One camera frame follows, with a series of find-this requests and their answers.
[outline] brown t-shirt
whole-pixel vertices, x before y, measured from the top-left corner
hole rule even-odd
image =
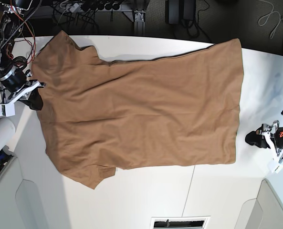
[[[235,162],[243,79],[238,39],[152,61],[106,62],[64,32],[32,64],[46,153],[95,188],[115,168]]]

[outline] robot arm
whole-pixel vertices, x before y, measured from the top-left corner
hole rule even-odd
[[[19,56],[11,58],[11,51],[14,46],[15,34],[20,32],[23,23],[13,14],[13,7],[10,7],[10,0],[0,0],[0,92],[2,93],[2,103],[0,104],[0,116],[15,115],[14,103],[21,101],[32,110],[41,110],[43,106],[42,98],[38,93],[38,88],[45,86],[37,80],[29,80],[30,70],[24,71],[27,66],[27,59]],[[13,0],[16,13],[27,10],[32,0]],[[39,8],[39,5],[29,14],[27,21]],[[10,92],[6,98],[5,91]]]
[[[272,125],[262,124],[256,131],[251,131],[246,135],[245,142],[259,148],[270,148],[273,160],[268,167],[272,172],[278,173],[283,168],[283,127],[279,127],[278,120]]]

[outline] red wire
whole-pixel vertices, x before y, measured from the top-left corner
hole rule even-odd
[[[9,53],[9,44],[7,44],[7,47],[6,47],[6,55],[11,59],[13,60],[13,55],[11,53]]]
[[[32,31],[31,31],[30,27],[28,26],[28,24],[24,21],[24,19],[21,18],[21,17],[19,16],[19,14],[16,13],[16,11],[14,10],[14,8],[13,8],[13,6],[12,6],[12,0],[10,0],[10,7],[11,7],[12,11],[15,13],[15,15],[16,15],[21,21],[23,21],[23,23],[26,24],[26,26],[27,26],[29,32],[31,33],[31,35],[32,35],[32,37],[33,37],[33,39],[34,39],[34,49],[33,49],[32,43],[31,43],[30,41],[28,41],[26,38],[24,38],[25,41],[31,46],[31,59],[30,59],[30,61],[28,62],[28,63],[30,63],[30,62],[33,61],[34,58],[35,58],[35,50],[36,50],[35,36],[34,36],[34,34],[32,33]]]

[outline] white table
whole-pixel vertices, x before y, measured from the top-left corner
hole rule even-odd
[[[50,38],[37,38],[37,51]],[[94,45],[106,61],[151,60],[209,46],[144,37],[72,38],[81,47]],[[26,42],[19,42],[13,55],[27,56],[29,51]],[[244,138],[275,119],[283,126],[283,57],[246,49],[242,55],[237,161],[232,165],[118,169],[92,190],[57,172],[45,154],[36,113],[17,103],[12,118],[17,132],[8,146],[19,158],[24,179],[37,184],[50,228],[147,229],[151,217],[211,216],[207,229],[234,229],[243,203],[257,197],[271,159],[267,149],[249,146]]]

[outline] white bracket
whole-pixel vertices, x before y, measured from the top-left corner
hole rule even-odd
[[[277,157],[276,148],[271,140],[271,133],[269,131],[263,132],[262,135],[264,136],[267,144],[270,146],[270,150],[272,153],[273,161],[270,161],[268,164],[268,168],[272,173],[279,173],[280,170],[283,168],[283,165],[279,163],[279,158]]]
[[[41,86],[41,83],[39,81],[32,82],[32,85],[30,87],[26,87],[22,89],[20,92],[18,92],[10,101],[8,101],[5,104],[0,104],[0,117],[1,116],[14,116],[15,115],[15,102],[19,100],[24,94],[29,93],[33,91],[38,86]]]

